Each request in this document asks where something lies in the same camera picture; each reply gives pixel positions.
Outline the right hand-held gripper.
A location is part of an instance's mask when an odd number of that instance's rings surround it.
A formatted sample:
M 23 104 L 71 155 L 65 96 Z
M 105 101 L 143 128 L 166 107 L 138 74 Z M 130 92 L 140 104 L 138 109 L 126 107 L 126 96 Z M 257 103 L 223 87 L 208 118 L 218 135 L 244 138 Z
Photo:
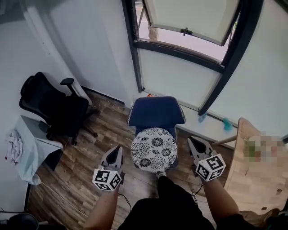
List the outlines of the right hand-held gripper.
M 187 143 L 190 155 L 197 162 L 195 169 L 196 176 L 200 176 L 204 181 L 211 181 L 222 175 L 226 164 L 221 154 L 216 153 L 215 150 L 212 151 L 212 147 L 208 141 L 190 136 L 187 139 Z

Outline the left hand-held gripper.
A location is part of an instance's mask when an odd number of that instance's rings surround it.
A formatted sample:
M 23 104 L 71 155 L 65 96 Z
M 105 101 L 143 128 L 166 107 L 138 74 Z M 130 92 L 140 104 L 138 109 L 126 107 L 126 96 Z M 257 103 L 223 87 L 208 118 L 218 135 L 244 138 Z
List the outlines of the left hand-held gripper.
M 115 191 L 120 184 L 123 184 L 122 165 L 123 148 L 121 146 L 111 148 L 103 155 L 99 167 L 94 170 L 93 184 L 100 190 Z

